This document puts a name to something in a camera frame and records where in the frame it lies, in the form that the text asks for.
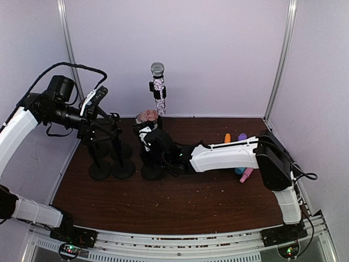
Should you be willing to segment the pink microphone's black stand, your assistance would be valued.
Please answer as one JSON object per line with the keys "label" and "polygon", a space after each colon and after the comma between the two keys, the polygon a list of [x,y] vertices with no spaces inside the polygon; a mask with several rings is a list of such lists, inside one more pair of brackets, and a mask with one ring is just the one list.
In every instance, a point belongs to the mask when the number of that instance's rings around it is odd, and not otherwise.
{"label": "pink microphone's black stand", "polygon": [[[136,123],[133,124],[133,131],[134,131],[135,135],[138,137],[139,141],[140,141],[139,131],[145,127],[150,127],[153,131],[153,130],[158,129],[158,123],[145,122],[142,124],[136,124]],[[154,167],[154,168],[148,169],[148,168],[141,167],[141,176],[145,180],[155,181],[155,180],[160,179],[162,175],[163,175],[162,168]]]}

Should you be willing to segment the purple microphone's black stand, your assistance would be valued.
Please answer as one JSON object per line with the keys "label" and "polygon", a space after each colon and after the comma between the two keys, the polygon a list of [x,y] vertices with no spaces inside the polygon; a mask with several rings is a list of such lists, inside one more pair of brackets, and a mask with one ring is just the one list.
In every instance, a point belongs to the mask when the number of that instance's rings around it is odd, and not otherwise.
{"label": "purple microphone's black stand", "polygon": [[88,146],[90,154],[96,158],[103,158],[109,153],[109,145],[106,142],[99,142]]}

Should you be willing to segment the orange microphone's black stand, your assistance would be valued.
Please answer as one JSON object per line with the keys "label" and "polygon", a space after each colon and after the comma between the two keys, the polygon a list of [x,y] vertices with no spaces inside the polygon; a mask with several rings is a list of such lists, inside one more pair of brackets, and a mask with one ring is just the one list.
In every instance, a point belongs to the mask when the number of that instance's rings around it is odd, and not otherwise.
{"label": "orange microphone's black stand", "polygon": [[127,144],[126,151],[123,150],[122,142],[119,136],[122,134],[120,128],[114,130],[115,137],[111,141],[113,150],[110,156],[114,160],[111,168],[112,175],[114,178],[119,180],[125,180],[130,178],[135,173],[135,164],[130,157],[132,156],[132,148]]}

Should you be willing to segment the rhinestone microphone's black stand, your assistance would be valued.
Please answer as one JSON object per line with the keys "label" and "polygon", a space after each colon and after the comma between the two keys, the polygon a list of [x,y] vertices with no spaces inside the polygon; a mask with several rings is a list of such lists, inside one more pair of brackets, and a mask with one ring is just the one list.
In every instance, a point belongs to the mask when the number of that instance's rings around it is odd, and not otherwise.
{"label": "rhinestone microphone's black stand", "polygon": [[163,117],[166,115],[166,87],[164,79],[154,79],[149,83],[149,90],[153,93],[158,112],[158,128],[163,128]]}

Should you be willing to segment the orange microphone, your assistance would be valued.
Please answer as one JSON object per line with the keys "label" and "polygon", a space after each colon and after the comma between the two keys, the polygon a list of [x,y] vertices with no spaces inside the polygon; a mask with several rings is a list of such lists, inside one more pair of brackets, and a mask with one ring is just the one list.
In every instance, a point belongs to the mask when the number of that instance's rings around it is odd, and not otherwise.
{"label": "orange microphone", "polygon": [[224,137],[224,143],[230,143],[231,142],[231,134],[230,133],[226,133],[225,137]]}

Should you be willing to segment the silver rhinestone microphone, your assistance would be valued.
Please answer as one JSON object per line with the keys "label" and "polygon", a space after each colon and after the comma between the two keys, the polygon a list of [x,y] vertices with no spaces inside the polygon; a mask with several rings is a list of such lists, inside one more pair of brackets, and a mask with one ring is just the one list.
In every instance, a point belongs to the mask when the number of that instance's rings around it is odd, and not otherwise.
{"label": "silver rhinestone microphone", "polygon": [[158,115],[164,117],[166,115],[166,87],[164,81],[165,67],[161,62],[154,62],[151,65],[151,73],[153,81],[149,83],[149,89],[153,93]]}

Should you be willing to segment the blue microphone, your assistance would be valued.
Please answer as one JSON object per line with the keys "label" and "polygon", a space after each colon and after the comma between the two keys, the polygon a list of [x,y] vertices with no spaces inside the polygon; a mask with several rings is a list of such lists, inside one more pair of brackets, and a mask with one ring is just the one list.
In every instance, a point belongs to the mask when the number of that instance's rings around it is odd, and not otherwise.
{"label": "blue microphone", "polygon": [[246,168],[235,168],[234,171],[237,175],[242,175],[245,172]]}

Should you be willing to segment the purple microphone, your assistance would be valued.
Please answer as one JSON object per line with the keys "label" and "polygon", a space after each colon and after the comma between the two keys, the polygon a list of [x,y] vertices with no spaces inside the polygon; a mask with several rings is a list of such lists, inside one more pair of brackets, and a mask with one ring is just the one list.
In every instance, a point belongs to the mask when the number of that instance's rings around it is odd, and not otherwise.
{"label": "purple microphone", "polygon": [[246,140],[247,138],[248,138],[248,136],[245,133],[241,133],[238,135],[237,140],[242,141],[242,140]]}

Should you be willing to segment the pink microphone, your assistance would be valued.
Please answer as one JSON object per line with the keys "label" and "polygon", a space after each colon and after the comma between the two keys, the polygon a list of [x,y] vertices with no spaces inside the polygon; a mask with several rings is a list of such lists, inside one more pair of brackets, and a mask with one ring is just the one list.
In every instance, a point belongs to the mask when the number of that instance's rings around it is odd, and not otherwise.
{"label": "pink microphone", "polygon": [[244,183],[249,177],[250,177],[250,175],[252,174],[252,172],[253,172],[253,168],[246,168],[245,170],[244,170],[244,172],[242,173],[242,176],[241,176],[241,178],[240,178],[240,183]]}

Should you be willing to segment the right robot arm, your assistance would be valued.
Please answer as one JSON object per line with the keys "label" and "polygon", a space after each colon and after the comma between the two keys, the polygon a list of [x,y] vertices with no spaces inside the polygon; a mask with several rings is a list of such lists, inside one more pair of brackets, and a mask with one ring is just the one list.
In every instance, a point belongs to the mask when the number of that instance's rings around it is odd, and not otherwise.
{"label": "right robot arm", "polygon": [[277,138],[265,130],[259,136],[223,144],[182,145],[162,129],[143,128],[138,134],[141,159],[145,168],[166,170],[169,174],[193,175],[211,170],[258,169],[264,186],[271,190],[280,206],[285,223],[279,235],[291,241],[300,233],[302,217],[292,159]]}

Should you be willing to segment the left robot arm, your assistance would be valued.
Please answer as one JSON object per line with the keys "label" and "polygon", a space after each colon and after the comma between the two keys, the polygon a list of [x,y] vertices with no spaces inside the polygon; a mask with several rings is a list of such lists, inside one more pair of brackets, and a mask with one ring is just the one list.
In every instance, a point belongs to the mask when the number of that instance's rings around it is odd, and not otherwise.
{"label": "left robot arm", "polygon": [[[59,124],[77,131],[77,138],[87,145],[112,140],[116,133],[97,121],[102,116],[109,123],[114,119],[100,107],[107,95],[104,86],[94,88],[83,100],[80,108],[68,103],[75,82],[63,75],[55,75],[43,93],[28,93],[1,127],[1,172],[4,172],[13,155],[26,137],[40,125]],[[72,226],[71,218],[62,211],[27,199],[1,186],[1,222],[19,219],[33,224],[54,228],[66,242],[74,242],[79,234]]]}

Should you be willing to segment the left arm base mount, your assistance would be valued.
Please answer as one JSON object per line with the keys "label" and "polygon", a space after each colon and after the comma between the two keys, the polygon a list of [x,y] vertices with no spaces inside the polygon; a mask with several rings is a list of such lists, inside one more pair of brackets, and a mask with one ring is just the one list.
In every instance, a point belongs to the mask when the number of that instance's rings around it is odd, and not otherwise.
{"label": "left arm base mount", "polygon": [[65,261],[76,259],[81,251],[93,248],[98,233],[95,230],[73,227],[71,232],[50,229],[50,238],[62,243],[58,247],[58,255]]}

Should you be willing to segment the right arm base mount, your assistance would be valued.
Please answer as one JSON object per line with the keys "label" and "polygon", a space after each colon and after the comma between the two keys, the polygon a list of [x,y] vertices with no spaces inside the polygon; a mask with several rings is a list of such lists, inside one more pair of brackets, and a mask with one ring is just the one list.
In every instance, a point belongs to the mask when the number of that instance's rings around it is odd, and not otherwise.
{"label": "right arm base mount", "polygon": [[261,231],[264,246],[276,246],[279,255],[287,260],[295,259],[300,254],[299,240],[307,235],[307,230],[300,224],[282,225]]}

